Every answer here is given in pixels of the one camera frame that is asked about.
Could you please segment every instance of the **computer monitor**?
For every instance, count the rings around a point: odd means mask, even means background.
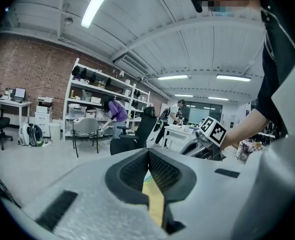
[[[22,88],[15,88],[14,98],[24,100],[26,96],[26,90]]]

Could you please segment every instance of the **fluorescent light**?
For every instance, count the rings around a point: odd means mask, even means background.
[[[81,22],[82,27],[87,29],[90,27],[94,16],[96,15],[103,2],[104,0],[91,0],[89,2]]]
[[[251,78],[244,77],[244,76],[235,76],[235,75],[226,75],[226,74],[218,74],[216,79],[227,79],[227,80],[236,80],[236,81],[243,81],[243,82],[250,82]]]
[[[187,95],[187,94],[176,94],[177,97],[193,97],[193,95]]]
[[[208,97],[210,100],[221,100],[221,101],[228,101],[228,98],[217,98],[217,97]]]
[[[158,77],[157,79],[171,80],[171,79],[183,79],[183,78],[188,78],[188,76],[186,74],[182,74],[182,75],[173,75],[173,76],[163,76],[163,77]]]

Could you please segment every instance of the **white ceiling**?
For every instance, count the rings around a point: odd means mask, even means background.
[[[265,38],[260,13],[197,13],[190,0],[105,0],[89,29],[81,19],[90,0],[16,0],[0,32],[17,33],[75,47],[134,76],[138,67],[148,81],[169,96],[189,94],[191,101],[228,98],[228,104],[256,99],[263,80]],[[65,18],[73,18],[66,25]],[[159,76],[188,79],[160,81]],[[250,82],[216,79],[217,74],[251,77]]]

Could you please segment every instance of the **woman in purple shirt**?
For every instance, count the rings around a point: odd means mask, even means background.
[[[112,117],[106,122],[105,125],[103,125],[103,127],[101,129],[104,130],[106,127],[108,127],[108,125],[114,119],[116,119],[116,123],[114,124],[114,127],[113,127],[112,139],[119,139],[120,138],[119,135],[121,134],[122,129],[118,129],[117,127],[124,126],[127,119],[128,119],[128,113],[127,113],[125,107],[110,96],[105,96],[102,99],[102,106],[103,106],[103,111],[104,112],[110,111],[112,114]]]

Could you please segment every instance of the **black jacket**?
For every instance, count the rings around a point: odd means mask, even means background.
[[[295,66],[295,0],[260,0],[266,28],[264,79],[256,109],[281,128],[282,119],[271,97]]]

